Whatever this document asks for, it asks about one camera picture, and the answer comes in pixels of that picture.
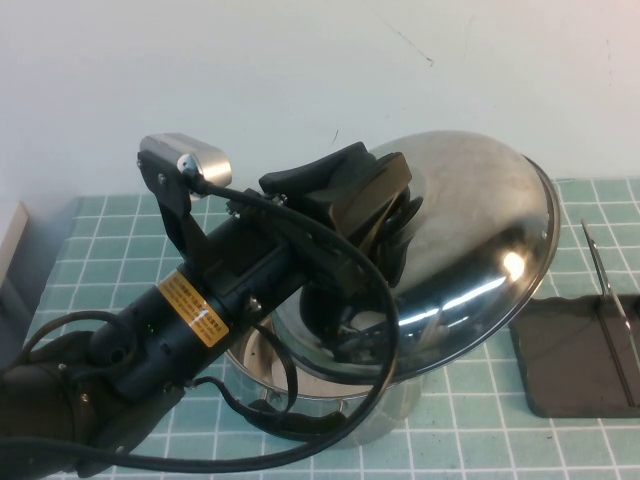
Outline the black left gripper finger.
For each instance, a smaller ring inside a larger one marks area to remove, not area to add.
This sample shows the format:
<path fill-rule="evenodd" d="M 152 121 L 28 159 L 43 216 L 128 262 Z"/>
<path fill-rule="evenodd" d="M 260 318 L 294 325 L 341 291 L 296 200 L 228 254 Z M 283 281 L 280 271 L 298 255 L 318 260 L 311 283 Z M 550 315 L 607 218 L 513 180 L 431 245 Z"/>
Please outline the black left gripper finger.
<path fill-rule="evenodd" d="M 303 195 L 305 211 L 356 246 L 371 246 L 410 203 L 412 179 L 404 155 L 379 159 L 352 153 L 329 174 L 326 185 Z"/>
<path fill-rule="evenodd" d="M 259 185 L 267 194 L 306 194 L 360 178 L 375 162 L 365 145 L 356 142 L 309 164 L 265 174 Z"/>

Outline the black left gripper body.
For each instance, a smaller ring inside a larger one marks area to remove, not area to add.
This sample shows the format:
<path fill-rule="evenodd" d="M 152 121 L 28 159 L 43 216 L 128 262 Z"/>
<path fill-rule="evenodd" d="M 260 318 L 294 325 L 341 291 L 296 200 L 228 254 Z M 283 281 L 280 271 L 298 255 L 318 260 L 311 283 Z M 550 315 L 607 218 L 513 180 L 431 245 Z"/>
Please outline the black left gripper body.
<path fill-rule="evenodd" d="M 163 349 L 223 349 L 307 283 L 347 296 L 364 272 L 336 244 L 312 233 L 293 212 L 279 217 L 233 202 L 233 215 L 204 233 L 188 201 L 159 205 L 167 236 L 183 262 L 158 286 Z"/>

